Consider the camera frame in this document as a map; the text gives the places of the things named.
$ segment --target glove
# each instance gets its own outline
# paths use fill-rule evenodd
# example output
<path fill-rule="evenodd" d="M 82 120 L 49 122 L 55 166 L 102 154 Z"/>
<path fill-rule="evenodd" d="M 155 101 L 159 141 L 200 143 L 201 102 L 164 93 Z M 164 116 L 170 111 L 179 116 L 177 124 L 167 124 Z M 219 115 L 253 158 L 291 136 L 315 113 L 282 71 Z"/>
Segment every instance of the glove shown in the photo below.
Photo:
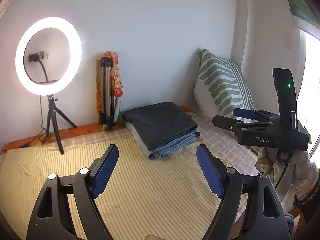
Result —
<path fill-rule="evenodd" d="M 277 152 L 278 148 L 260 147 L 258 152 L 259 159 L 256 163 L 256 169 L 266 173 L 273 186 L 278 182 L 285 167 L 276 161 Z M 286 155 L 283 153 L 282 158 L 286 159 Z M 304 199 L 315 187 L 318 178 L 319 169 L 314 162 L 310 161 L 309 153 L 293 150 L 292 159 L 276 189 L 280 201 L 284 200 L 291 185 L 294 187 L 298 200 Z"/>

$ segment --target window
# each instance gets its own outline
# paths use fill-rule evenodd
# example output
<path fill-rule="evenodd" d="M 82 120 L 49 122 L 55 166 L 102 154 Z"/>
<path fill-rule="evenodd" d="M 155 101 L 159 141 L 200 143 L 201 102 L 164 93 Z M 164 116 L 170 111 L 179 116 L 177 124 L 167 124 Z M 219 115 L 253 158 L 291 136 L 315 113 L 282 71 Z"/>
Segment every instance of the window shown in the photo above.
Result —
<path fill-rule="evenodd" d="M 320 41 L 306 33 L 306 63 L 297 99 L 298 119 L 311 135 L 308 152 L 320 167 Z"/>

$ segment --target blue gripper pad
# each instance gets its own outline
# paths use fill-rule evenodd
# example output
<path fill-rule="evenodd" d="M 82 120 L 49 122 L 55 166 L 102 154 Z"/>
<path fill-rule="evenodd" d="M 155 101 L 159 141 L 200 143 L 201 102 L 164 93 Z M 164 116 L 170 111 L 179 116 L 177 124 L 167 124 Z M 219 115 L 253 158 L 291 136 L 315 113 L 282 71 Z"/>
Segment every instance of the blue gripper pad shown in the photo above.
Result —
<path fill-rule="evenodd" d="M 241 109 L 241 108 L 233 109 L 232 113 L 234 116 L 251 119 L 251 120 L 254 120 L 255 118 L 258 117 L 255 111 Z"/>
<path fill-rule="evenodd" d="M 221 184 L 221 176 L 209 159 L 207 153 L 200 146 L 198 146 L 197 148 L 197 160 L 205 176 L 205 179 L 207 180 L 210 190 L 219 198 L 222 198 L 224 190 Z"/>
<path fill-rule="evenodd" d="M 119 150 L 115 145 L 112 146 L 105 160 L 102 160 L 103 156 L 100 158 L 99 162 L 97 163 L 97 166 L 100 166 L 100 168 L 97 170 L 97 172 L 95 172 L 93 187 L 91 190 L 93 199 L 96 199 L 100 194 L 104 192 L 111 174 L 117 164 L 118 158 Z"/>

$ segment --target tripod leg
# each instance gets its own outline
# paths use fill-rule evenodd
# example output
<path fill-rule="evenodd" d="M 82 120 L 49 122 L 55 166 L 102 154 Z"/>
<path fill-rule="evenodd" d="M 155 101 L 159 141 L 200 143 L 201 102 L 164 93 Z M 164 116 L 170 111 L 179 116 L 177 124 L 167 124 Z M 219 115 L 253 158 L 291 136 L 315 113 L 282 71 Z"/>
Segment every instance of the tripod leg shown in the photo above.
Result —
<path fill-rule="evenodd" d="M 61 143 L 61 139 L 60 139 L 58 123 L 57 123 L 57 117 L 56 117 L 56 112 L 55 111 L 51 112 L 51 119 L 52 119 L 52 125 L 53 125 L 53 129 L 54 129 L 54 135 L 56 136 L 56 140 L 57 140 L 57 143 L 58 143 L 58 147 L 59 147 L 60 153 L 64 154 L 62 143 Z"/>
<path fill-rule="evenodd" d="M 59 108 L 55 107 L 54 109 L 63 117 L 64 120 L 66 120 L 74 128 L 77 128 L 77 126 Z"/>
<path fill-rule="evenodd" d="M 49 128 L 50 128 L 50 111 L 48 111 L 48 116 L 47 116 L 47 130 L 45 132 L 45 136 L 49 136 Z"/>

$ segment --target black tripod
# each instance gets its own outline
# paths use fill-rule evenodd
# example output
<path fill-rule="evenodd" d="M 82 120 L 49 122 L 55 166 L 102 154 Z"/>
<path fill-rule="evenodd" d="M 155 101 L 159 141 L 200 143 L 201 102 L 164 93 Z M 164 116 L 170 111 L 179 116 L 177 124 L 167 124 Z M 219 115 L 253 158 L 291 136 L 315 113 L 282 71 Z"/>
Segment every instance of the black tripod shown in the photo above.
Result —
<path fill-rule="evenodd" d="M 52 125 L 53 125 L 53 130 L 54 130 L 54 135 L 56 136 L 56 140 L 58 143 L 59 150 L 61 154 L 64 154 L 61 139 L 60 139 L 60 134 L 59 134 L 59 129 L 58 129 L 58 123 L 57 123 L 57 117 L 56 117 L 56 112 L 60 114 L 64 120 L 66 120 L 69 124 L 71 124 L 74 128 L 77 128 L 77 126 L 71 122 L 71 120 L 59 109 L 56 107 L 55 101 L 58 101 L 58 99 L 54 99 L 53 95 L 49 95 L 48 101 L 49 101 L 49 111 L 48 111 L 48 117 L 47 117 L 47 131 L 46 131 L 46 136 L 49 136 L 49 128 L 50 128 L 50 119 L 52 120 Z"/>

